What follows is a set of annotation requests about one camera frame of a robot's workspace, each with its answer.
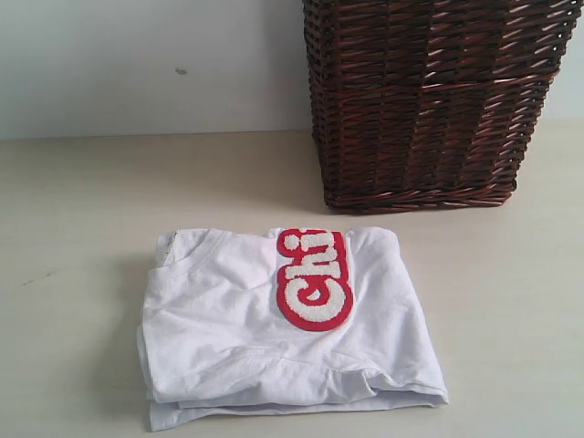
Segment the white t-shirt red lettering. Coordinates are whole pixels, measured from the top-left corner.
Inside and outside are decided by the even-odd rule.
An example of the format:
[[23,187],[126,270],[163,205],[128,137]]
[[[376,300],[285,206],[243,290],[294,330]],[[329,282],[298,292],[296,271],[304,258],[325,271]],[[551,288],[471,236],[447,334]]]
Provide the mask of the white t-shirt red lettering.
[[155,431],[448,402],[390,230],[178,230],[154,256],[137,341]]

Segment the dark brown wicker basket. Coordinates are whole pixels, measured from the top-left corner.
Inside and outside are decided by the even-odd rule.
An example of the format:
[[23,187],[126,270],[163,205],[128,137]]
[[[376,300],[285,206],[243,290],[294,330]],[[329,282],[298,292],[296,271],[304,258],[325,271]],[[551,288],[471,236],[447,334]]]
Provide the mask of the dark brown wicker basket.
[[306,1],[326,205],[378,214],[503,204],[581,8]]

